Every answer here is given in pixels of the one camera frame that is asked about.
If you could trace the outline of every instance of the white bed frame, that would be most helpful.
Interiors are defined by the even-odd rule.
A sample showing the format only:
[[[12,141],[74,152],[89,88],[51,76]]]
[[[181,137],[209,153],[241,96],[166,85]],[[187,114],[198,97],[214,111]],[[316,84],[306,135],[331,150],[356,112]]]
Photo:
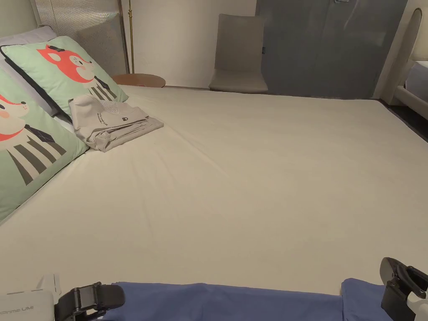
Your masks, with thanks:
[[[404,87],[416,61],[428,61],[428,8],[414,11],[381,95],[387,104],[406,105],[428,119],[428,102]]]

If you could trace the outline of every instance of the cartoon fox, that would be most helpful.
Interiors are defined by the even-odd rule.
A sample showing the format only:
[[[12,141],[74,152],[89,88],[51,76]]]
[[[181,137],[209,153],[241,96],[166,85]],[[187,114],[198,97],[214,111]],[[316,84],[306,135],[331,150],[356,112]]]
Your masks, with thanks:
[[[51,135],[25,124],[20,117],[27,113],[26,102],[0,95],[0,153],[9,153],[26,185],[66,153]]]
[[[95,76],[93,73],[95,66],[92,61],[85,61],[77,53],[55,46],[46,45],[45,49],[37,49],[37,51],[47,61],[56,65],[64,75],[83,84],[99,100],[114,101],[117,98],[110,87]]]

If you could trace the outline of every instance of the blue towel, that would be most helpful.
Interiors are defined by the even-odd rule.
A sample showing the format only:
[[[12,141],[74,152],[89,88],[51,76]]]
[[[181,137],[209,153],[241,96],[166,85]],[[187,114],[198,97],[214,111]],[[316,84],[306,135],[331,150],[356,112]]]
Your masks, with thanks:
[[[380,307],[385,286],[356,279],[342,283],[344,321],[391,321]]]
[[[104,320],[391,321],[380,307],[384,287],[354,279],[343,282],[343,296],[207,284],[116,284],[124,289],[126,303]]]

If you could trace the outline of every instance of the white bed sheet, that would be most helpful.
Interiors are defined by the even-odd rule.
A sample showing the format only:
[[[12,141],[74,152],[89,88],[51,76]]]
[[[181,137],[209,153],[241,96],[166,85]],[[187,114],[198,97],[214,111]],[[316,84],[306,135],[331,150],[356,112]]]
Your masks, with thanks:
[[[428,271],[428,145],[376,101],[124,86],[165,127],[75,160],[0,227],[2,290],[96,281],[338,294]]]
[[[409,73],[406,89],[428,102],[428,61],[417,61]]]

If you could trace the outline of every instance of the pillowcase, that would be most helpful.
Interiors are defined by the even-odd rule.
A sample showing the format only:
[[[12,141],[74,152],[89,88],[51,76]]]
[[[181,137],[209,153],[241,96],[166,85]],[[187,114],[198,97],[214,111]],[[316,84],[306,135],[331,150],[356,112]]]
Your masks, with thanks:
[[[25,33],[0,38],[0,46],[34,44],[42,41],[49,41],[56,37],[57,35],[51,27],[44,26]],[[0,55],[0,69],[6,71],[6,73],[15,80],[49,115],[58,113],[55,108],[50,107],[48,103],[36,92],[36,90],[4,60],[2,55]]]
[[[73,39],[0,47],[6,61],[50,104],[71,120],[68,101],[84,94],[124,102],[128,96]]]
[[[86,150],[0,69],[0,222]]]

